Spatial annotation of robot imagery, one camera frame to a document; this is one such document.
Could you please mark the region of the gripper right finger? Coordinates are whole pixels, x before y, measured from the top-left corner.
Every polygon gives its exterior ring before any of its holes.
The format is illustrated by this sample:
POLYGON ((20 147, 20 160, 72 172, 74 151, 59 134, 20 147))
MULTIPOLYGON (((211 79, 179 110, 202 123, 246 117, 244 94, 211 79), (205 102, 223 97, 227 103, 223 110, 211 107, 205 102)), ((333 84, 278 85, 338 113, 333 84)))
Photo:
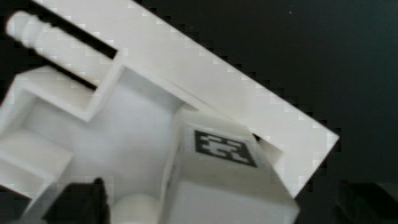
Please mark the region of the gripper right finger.
POLYGON ((340 183, 335 224, 398 224, 398 184, 340 183))

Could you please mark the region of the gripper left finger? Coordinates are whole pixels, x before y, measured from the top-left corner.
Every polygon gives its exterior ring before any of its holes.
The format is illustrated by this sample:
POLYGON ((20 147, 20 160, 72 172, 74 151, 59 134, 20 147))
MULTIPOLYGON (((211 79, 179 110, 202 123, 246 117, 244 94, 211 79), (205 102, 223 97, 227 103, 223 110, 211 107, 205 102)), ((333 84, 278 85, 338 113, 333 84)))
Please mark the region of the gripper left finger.
POLYGON ((47 224, 111 224, 111 207, 102 178, 72 183, 44 216, 47 224))

